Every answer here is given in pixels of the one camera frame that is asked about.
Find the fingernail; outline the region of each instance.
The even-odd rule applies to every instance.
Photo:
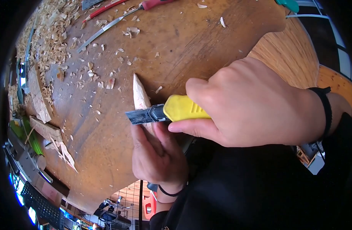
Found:
[[[178,128],[177,126],[173,126],[172,124],[170,124],[168,126],[168,131],[170,131],[170,132],[182,132],[182,130],[180,128]]]

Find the knife handle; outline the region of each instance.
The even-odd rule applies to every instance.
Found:
[[[163,106],[163,113],[173,122],[211,118],[206,111],[193,102],[188,96],[171,95]]]

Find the yellow utility knife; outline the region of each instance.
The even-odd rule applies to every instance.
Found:
[[[171,95],[165,104],[156,104],[147,109],[125,113],[133,125],[150,122],[181,121],[210,116],[188,96]]]

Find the orange chair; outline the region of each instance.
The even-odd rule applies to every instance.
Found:
[[[157,210],[157,193],[151,191],[151,197],[143,196],[143,208],[145,217],[150,220]]]

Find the left hand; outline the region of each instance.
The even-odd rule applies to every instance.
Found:
[[[134,141],[132,172],[138,179],[159,184],[166,192],[175,194],[187,182],[186,157],[164,123],[154,123],[154,132],[162,145],[158,152],[146,138],[142,126],[131,125]]]

